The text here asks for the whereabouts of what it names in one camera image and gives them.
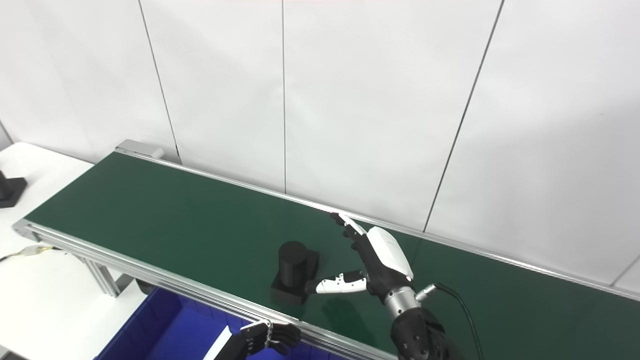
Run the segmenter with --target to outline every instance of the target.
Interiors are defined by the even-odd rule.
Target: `white robotic hand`
[[[353,240],[367,274],[346,272],[336,277],[309,281],[307,293],[352,293],[367,290],[378,297],[393,320],[391,339],[400,360],[462,359],[444,336],[444,328],[416,299],[413,271],[397,240],[374,226],[369,232],[344,214],[331,217],[344,226],[344,236]]]

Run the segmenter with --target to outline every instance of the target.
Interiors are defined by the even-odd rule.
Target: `white table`
[[[27,143],[0,151],[6,177],[25,177],[14,208],[0,209],[0,256],[34,245],[11,226],[92,165]],[[145,298],[135,282],[119,297],[101,292],[71,254],[46,251],[0,263],[0,345],[29,360],[90,360]]]

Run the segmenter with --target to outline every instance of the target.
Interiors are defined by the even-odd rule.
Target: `conveyor leg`
[[[106,266],[96,263],[95,261],[85,259],[78,256],[86,267],[89,269],[93,278],[102,289],[102,292],[112,296],[118,297],[118,295],[129,285],[133,278],[127,274],[122,274],[117,280],[113,280],[113,277],[109,273]]]

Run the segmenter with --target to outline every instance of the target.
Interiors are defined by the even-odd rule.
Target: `blue container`
[[[156,288],[95,360],[202,360],[222,330],[237,333],[248,322],[211,306]],[[298,344],[288,356],[273,349],[248,360],[343,360]]]

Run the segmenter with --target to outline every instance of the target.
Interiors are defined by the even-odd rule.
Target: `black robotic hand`
[[[244,326],[240,335],[245,338],[249,355],[264,348],[273,348],[280,355],[287,355],[289,349],[300,341],[300,329],[295,325],[273,323],[262,320]]]
[[[287,355],[289,348],[300,342],[300,329],[292,324],[273,323],[261,320],[240,328],[231,335],[215,360],[245,360],[265,348],[273,348],[281,355]]]

